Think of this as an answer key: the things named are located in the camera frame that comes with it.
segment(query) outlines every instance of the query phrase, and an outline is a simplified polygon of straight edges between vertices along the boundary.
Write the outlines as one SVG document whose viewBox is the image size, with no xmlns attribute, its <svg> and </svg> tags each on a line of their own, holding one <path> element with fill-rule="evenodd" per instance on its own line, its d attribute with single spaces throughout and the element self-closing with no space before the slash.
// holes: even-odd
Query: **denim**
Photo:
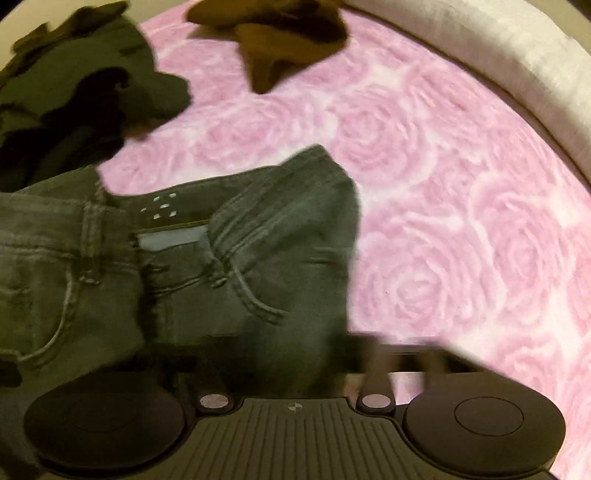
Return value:
<svg viewBox="0 0 591 480">
<path fill-rule="evenodd" d="M 218 336 L 239 339 L 214 359 L 235 394 L 333 393 L 358 215 L 318 145 L 140 196 L 109 194 L 91 168 L 0 196 L 0 351 L 23 376 L 0 410 L 3 391 Z"/>
</svg>

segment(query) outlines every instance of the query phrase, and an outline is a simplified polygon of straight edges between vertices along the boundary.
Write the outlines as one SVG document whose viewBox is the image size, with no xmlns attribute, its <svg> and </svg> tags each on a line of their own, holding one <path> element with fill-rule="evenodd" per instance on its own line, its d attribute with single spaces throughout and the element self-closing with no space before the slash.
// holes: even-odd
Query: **jeans waistband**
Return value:
<svg viewBox="0 0 591 480">
<path fill-rule="evenodd" d="M 0 247 L 80 257 L 83 271 L 98 268 L 99 259 L 133 262 L 135 256 L 126 212 L 43 191 L 0 193 Z"/>
<path fill-rule="evenodd" d="M 339 199 L 355 198 L 352 180 L 314 145 L 276 167 L 195 181 L 140 196 L 111 196 L 138 232 L 206 225 L 213 255 L 248 269 L 280 238 L 338 215 Z"/>
<path fill-rule="evenodd" d="M 80 255 L 92 270 L 98 258 L 135 261 L 133 233 L 206 225 L 213 255 L 248 269 L 281 239 L 338 215 L 340 200 L 355 196 L 351 179 L 320 145 L 276 167 L 145 195 L 99 195 L 95 183 L 98 174 L 87 168 L 0 194 L 0 247 Z"/>
</svg>

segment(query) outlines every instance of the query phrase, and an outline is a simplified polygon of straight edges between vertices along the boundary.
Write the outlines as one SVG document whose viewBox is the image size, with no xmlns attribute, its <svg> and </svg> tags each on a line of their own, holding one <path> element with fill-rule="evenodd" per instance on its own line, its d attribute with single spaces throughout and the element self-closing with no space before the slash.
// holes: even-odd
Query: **black fabric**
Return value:
<svg viewBox="0 0 591 480">
<path fill-rule="evenodd" d="M 143 235 L 203 228 L 193 242 L 142 254 L 157 299 L 157 342 L 239 335 L 236 356 L 250 361 L 220 368 L 233 390 L 335 391 L 358 204 L 353 182 L 324 148 L 278 167 L 112 201 L 134 213 Z"/>
<path fill-rule="evenodd" d="M 189 105 L 187 82 L 155 72 L 126 9 L 84 7 L 13 45 L 0 72 L 0 192 L 106 160 L 126 128 L 154 128 Z"/>
</svg>

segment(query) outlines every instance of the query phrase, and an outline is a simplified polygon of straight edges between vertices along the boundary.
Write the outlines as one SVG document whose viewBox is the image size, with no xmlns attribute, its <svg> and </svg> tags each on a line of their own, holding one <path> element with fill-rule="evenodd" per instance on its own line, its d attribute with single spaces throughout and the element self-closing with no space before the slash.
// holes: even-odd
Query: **jeans pocket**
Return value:
<svg viewBox="0 0 591 480">
<path fill-rule="evenodd" d="M 54 358 L 73 318 L 79 289 L 68 260 L 45 255 L 0 257 L 16 285 L 0 286 L 0 354 L 26 368 Z"/>
<path fill-rule="evenodd" d="M 281 319 L 287 314 L 283 309 L 272 307 L 263 301 L 260 301 L 259 296 L 250 288 L 245 276 L 240 270 L 232 264 L 232 272 L 230 275 L 232 287 L 244 307 L 251 314 L 260 319 L 272 324 L 278 324 Z"/>
</svg>

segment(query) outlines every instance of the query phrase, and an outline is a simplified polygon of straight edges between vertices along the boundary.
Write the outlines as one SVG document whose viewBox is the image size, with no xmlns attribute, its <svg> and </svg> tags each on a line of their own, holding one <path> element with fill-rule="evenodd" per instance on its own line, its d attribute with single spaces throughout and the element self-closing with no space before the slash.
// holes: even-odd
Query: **clothing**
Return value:
<svg viewBox="0 0 591 480">
<path fill-rule="evenodd" d="M 293 67 L 337 53 L 348 36 L 334 0 L 202 0 L 187 20 L 234 31 L 256 93 L 269 92 Z"/>
<path fill-rule="evenodd" d="M 23 376 L 0 402 L 26 398 L 13 407 L 22 415 L 146 344 L 219 336 L 237 339 L 212 358 L 235 395 L 339 389 L 358 204 L 322 147 L 142 196 L 98 180 L 85 168 L 0 194 L 0 352 Z"/>
<path fill-rule="evenodd" d="M 0 192 L 110 158 L 128 126 L 150 129 L 187 108 L 187 82 L 155 72 L 126 9 L 82 8 L 14 44 L 0 72 Z"/>
</svg>

